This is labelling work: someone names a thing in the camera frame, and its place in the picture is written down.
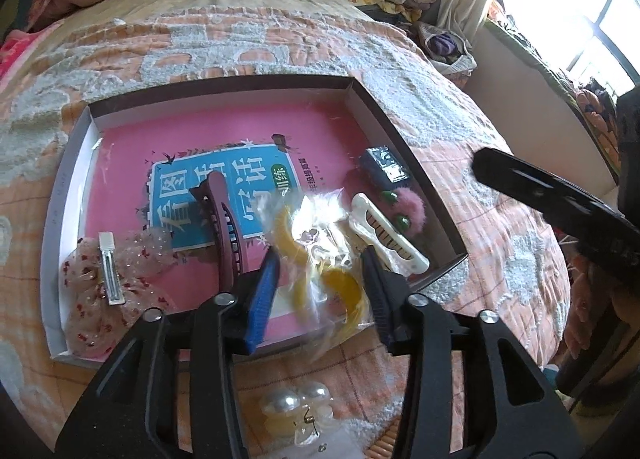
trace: window frame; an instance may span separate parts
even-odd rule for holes
[[[602,42],[605,49],[607,49],[612,57],[614,57],[620,64],[620,67],[623,68],[626,75],[629,76],[633,84],[638,85],[640,84],[640,74],[638,73],[638,70],[636,70],[633,64],[616,45],[616,43],[600,27],[600,24],[604,20],[604,17],[607,15],[607,11],[609,10],[612,2],[613,0],[606,0],[595,22],[592,22],[586,16],[583,16],[583,19],[590,26],[593,36],[600,40],[600,42]],[[578,52],[575,55],[574,59],[571,60],[569,65],[566,67],[566,71],[571,71],[575,67],[575,65],[578,63],[578,60],[580,60],[580,58],[584,54],[584,51],[585,49],[582,49],[582,51]]]

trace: box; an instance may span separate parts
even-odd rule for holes
[[[172,197],[162,198],[168,203],[152,204],[158,200],[158,172],[162,178],[180,173],[180,177],[199,180],[214,166],[226,168],[235,177],[227,177],[227,182],[239,183],[234,200],[243,201],[249,188],[243,189],[242,184],[259,186],[268,173],[262,161],[271,157],[277,168],[289,168],[291,186],[318,191],[344,188],[353,196],[368,186],[358,171],[359,156],[366,148],[380,145],[388,146],[408,169],[412,187],[420,190],[425,202],[428,223],[415,246],[430,259],[430,268],[410,280],[412,289],[420,291],[464,260],[466,248],[421,165],[354,78],[306,74],[212,78],[92,103],[69,137],[47,211],[40,297],[51,357],[85,367],[100,365],[99,360],[70,354],[63,333],[72,300],[60,279],[60,267],[79,237],[140,230],[144,224],[158,223],[158,215],[161,222],[183,228],[181,235],[186,233],[185,217],[162,217],[162,212],[176,211]],[[252,150],[256,156],[249,157]],[[195,158],[191,169],[189,158]],[[187,200],[181,188],[171,193]],[[186,202],[180,204],[188,211]],[[249,219],[253,213],[246,209],[250,202],[236,204],[244,208],[239,212],[247,222],[243,233],[248,247],[259,248],[259,233]],[[191,229],[194,222],[189,215]],[[180,310],[194,309],[217,290],[217,275],[202,262],[209,251],[207,241],[194,237],[174,236],[174,245],[178,242],[185,248],[180,252],[184,258],[160,284],[171,290],[172,298],[175,295]],[[258,249],[254,253],[253,269],[261,259]],[[296,345],[304,334],[290,306],[276,294],[260,352]]]

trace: blue label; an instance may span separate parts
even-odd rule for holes
[[[149,225],[174,232],[173,246],[203,248],[213,244],[207,219],[189,188],[198,186],[211,171],[222,172],[229,202],[244,238],[262,235],[260,221],[251,207],[256,192],[298,187],[289,155],[274,144],[227,148],[154,163],[149,182]]]

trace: plastic bag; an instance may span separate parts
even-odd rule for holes
[[[97,358],[110,352],[150,307],[175,310],[171,299],[148,281],[175,262],[167,230],[152,228],[116,241],[114,261],[125,298],[123,305],[107,302],[97,239],[80,239],[63,262],[63,283],[75,298],[64,324],[66,343],[74,355]]]
[[[341,192],[265,192],[254,204],[267,241],[282,259],[300,323],[322,336],[314,341],[316,357],[371,324],[360,252],[351,243]]]

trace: pink pom-pom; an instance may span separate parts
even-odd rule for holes
[[[393,193],[398,197],[398,201],[393,204],[382,205],[382,213],[386,218],[394,223],[394,218],[397,215],[406,216],[411,225],[407,228],[402,235],[406,237],[413,237],[422,231],[424,224],[427,220],[427,215],[424,213],[424,202],[422,198],[410,188],[396,188]]]

